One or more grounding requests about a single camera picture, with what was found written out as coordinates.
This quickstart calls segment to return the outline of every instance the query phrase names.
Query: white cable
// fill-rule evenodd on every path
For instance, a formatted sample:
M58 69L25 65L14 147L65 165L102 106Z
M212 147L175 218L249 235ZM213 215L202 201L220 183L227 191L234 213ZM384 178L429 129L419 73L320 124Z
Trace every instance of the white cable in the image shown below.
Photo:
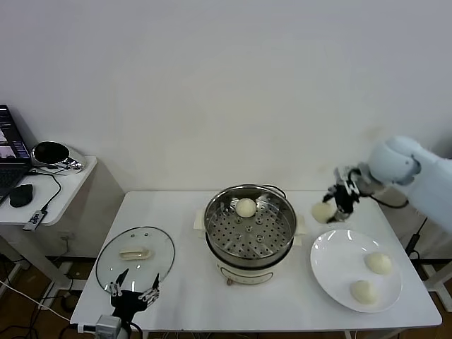
M55 314L56 316L59 316L60 318L68 321L69 323L71 322L69 319L67 319L65 316L62 316L61 314L56 313L53 309L41 304L40 302L37 302L36 300L34 300L33 298L30 298L29 296L27 296L25 293L22 293L21 291L17 291L14 287L11 287L10 285L4 283L3 281L0 280L0 283L2 283L3 285L7 286L7 288L9 288L10 290L13 290L14 292L17 292L18 294L22 295L25 298L28 298L29 300L31 300L32 302L40 305L41 307L44 307L45 309L48 309L49 311L51 311L53 314Z

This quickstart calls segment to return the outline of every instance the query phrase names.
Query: electrical outlet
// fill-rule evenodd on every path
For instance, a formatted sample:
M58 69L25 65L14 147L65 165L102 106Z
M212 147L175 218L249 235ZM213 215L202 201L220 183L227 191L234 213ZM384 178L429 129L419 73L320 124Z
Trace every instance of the electrical outlet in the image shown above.
M58 236L60 239L74 239L76 235L72 231L58 231Z

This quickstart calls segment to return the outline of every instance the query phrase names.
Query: computer mouse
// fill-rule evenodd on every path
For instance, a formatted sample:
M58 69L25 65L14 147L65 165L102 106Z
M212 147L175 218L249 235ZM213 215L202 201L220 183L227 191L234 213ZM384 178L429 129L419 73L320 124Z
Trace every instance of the computer mouse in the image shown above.
M22 207L33 199L33 185L26 184L16 187L9 193L9 204L13 207Z

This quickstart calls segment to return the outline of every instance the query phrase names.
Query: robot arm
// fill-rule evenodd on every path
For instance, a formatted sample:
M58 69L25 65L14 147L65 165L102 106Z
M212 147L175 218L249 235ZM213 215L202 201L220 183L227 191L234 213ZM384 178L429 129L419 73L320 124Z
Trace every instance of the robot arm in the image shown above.
M97 339L128 339L131 337L132 318L135 313L145 311L160 295L159 275L153 286L145 292L121 290L121 285L129 272L126 269L119 275L116 282L109 284L112 296L110 302L114 307L111 316L101 315L95 326Z
M411 205L448 232L452 232L452 160L425 150L403 136L375 147L367 163L335 170L336 185L323 201L335 199L338 211L329 222L343 221L353 212L359 198L392 186Z

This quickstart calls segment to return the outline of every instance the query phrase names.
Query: stainless steel bowl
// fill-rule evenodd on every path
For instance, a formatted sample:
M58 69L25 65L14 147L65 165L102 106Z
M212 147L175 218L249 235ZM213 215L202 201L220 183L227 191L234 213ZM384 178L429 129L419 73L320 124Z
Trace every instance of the stainless steel bowl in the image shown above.
M241 218L237 202L250 198L256 214ZM274 186L233 186L213 197L204 214L210 250L235 268L258 270L281 261L292 247L297 216L283 191Z

